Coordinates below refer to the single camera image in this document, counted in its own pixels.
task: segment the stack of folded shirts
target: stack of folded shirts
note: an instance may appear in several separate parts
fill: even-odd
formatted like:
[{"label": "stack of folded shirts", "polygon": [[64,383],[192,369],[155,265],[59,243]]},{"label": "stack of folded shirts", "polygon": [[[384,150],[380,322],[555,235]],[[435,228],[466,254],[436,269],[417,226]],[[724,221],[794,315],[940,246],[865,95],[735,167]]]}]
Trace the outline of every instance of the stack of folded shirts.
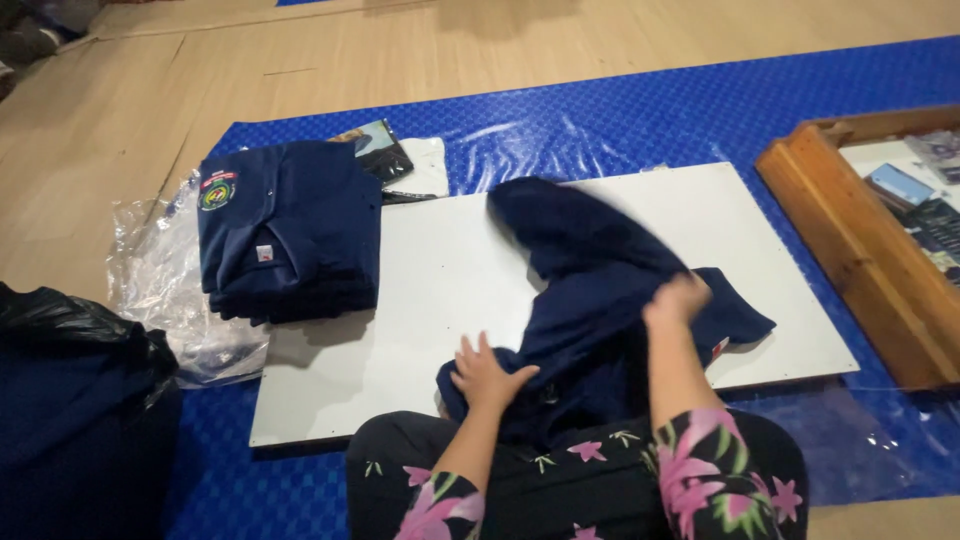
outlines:
[{"label": "stack of folded shirts", "polygon": [[256,326],[376,307],[381,187],[352,143],[204,160],[197,212],[210,310]]}]

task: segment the wooden frame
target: wooden frame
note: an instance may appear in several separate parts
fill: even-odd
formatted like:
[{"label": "wooden frame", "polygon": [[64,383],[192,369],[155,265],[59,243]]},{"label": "wooden frame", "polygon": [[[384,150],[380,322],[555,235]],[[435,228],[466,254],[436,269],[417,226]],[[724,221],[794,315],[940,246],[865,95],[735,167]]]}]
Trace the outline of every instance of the wooden frame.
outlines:
[{"label": "wooden frame", "polygon": [[756,160],[894,380],[960,382],[960,290],[840,155],[855,142],[960,129],[960,106],[811,120]]}]

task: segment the black plastic bag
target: black plastic bag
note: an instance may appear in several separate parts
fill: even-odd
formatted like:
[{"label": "black plastic bag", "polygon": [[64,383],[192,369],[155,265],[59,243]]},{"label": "black plastic bag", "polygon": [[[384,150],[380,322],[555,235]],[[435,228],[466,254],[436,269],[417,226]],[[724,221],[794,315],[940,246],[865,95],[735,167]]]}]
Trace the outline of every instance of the black plastic bag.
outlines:
[{"label": "black plastic bag", "polygon": [[177,367],[163,331],[0,282],[0,538],[159,536]]}]

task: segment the wooden floor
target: wooden floor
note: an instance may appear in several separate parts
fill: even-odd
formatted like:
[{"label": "wooden floor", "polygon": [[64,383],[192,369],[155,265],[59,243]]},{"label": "wooden floor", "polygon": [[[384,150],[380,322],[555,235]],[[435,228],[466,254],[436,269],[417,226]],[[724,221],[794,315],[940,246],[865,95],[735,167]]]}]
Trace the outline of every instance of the wooden floor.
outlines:
[{"label": "wooden floor", "polygon": [[[107,299],[112,202],[172,193],[237,120],[960,33],[956,0],[182,0],[111,6],[0,104],[0,280]],[[814,512],[955,538],[960,501]]]}]

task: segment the hand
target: hand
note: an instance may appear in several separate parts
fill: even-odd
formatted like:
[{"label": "hand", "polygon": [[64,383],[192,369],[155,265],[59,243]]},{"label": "hand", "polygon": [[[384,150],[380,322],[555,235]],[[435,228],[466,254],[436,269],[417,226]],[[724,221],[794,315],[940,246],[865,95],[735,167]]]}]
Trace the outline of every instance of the hand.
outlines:
[{"label": "hand", "polygon": [[487,344],[487,333],[480,332],[478,351],[466,336],[460,339],[461,351],[454,356],[457,370],[450,373],[453,383],[464,393],[470,409],[493,410],[502,414],[516,392],[537,372],[539,366],[525,366],[508,375]]},{"label": "hand", "polygon": [[657,289],[654,299],[643,308],[643,320],[689,325],[710,301],[709,285],[695,272],[677,274]]}]

